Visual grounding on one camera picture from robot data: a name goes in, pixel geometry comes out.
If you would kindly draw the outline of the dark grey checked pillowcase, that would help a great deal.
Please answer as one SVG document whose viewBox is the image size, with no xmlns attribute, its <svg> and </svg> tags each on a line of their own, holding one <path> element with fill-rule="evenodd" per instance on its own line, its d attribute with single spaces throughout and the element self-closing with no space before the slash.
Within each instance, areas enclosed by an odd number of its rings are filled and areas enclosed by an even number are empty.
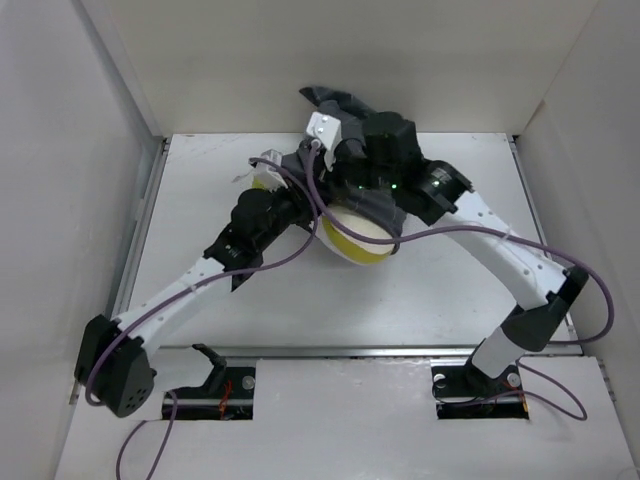
<svg viewBox="0 0 640 480">
<path fill-rule="evenodd" d="M 316 110 L 341 122 L 345 151 L 349 154 L 363 153 L 364 138 L 362 122 L 376 113 L 376 110 L 352 93 L 330 87 L 311 85 L 299 89 L 299 93 Z M 311 139 L 300 141 L 297 149 L 282 157 L 281 165 L 301 181 L 305 181 L 304 167 L 310 151 Z M 359 188 L 357 186 L 337 187 L 326 180 L 324 155 L 318 154 L 314 163 L 314 182 L 319 196 L 328 207 L 344 207 L 360 214 L 393 237 L 403 234 L 407 214 L 399 209 L 386 191 Z"/>
</svg>

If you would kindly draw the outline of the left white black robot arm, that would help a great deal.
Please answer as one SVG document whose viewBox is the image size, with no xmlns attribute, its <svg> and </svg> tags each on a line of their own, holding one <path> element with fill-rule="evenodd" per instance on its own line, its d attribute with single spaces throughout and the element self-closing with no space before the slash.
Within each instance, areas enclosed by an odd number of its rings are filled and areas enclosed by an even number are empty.
<svg viewBox="0 0 640 480">
<path fill-rule="evenodd" d="M 140 306 L 114 318 L 98 315 L 85 326 L 74 371 L 86 400 L 118 418 L 138 410 L 165 370 L 152 358 L 197 312 L 240 288 L 267 264 L 263 254 L 292 225 L 307 226 L 317 212 L 303 187 L 244 191 L 229 224 L 195 264 Z"/>
</svg>

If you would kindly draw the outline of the cream yellow-edged pillow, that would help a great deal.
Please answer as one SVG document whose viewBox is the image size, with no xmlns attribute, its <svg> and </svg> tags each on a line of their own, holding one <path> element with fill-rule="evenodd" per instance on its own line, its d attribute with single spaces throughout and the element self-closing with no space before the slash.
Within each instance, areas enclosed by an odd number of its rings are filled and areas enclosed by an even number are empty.
<svg viewBox="0 0 640 480">
<path fill-rule="evenodd" d="M 346 199 L 326 200 L 325 204 L 340 224 L 363 237 L 389 240 L 403 233 L 407 214 L 385 192 L 356 189 Z M 393 244 L 372 244 L 344 233 L 323 213 L 315 238 L 336 255 L 357 265 L 380 263 L 396 250 Z"/>
</svg>

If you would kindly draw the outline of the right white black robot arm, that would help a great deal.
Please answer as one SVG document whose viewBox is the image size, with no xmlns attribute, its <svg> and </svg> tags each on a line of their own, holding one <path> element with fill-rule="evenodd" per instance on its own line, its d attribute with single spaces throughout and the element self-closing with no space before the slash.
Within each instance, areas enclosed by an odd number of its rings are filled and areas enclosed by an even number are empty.
<svg viewBox="0 0 640 480">
<path fill-rule="evenodd" d="M 470 391 L 487 393 L 510 364 L 545 349 L 588 280 L 584 269 L 564 268 L 516 243 L 466 176 L 423 156 L 414 122 L 398 113 L 340 124 L 327 150 L 339 186 L 387 191 L 402 211 L 433 230 L 446 229 L 513 296 L 514 309 L 465 364 Z"/>
</svg>

